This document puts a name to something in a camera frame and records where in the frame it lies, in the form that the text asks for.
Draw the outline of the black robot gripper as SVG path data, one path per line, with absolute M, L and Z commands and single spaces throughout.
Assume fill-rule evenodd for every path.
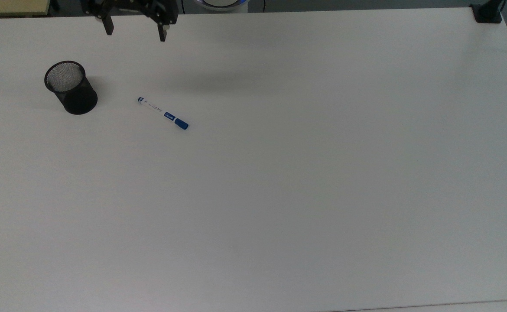
M 99 19 L 107 35 L 112 35 L 114 25 L 110 11 L 112 8 L 144 11 L 144 15 L 157 24 L 160 41 L 165 42 L 170 26 L 176 24 L 179 6 L 176 0 L 81 0 L 82 12 Z

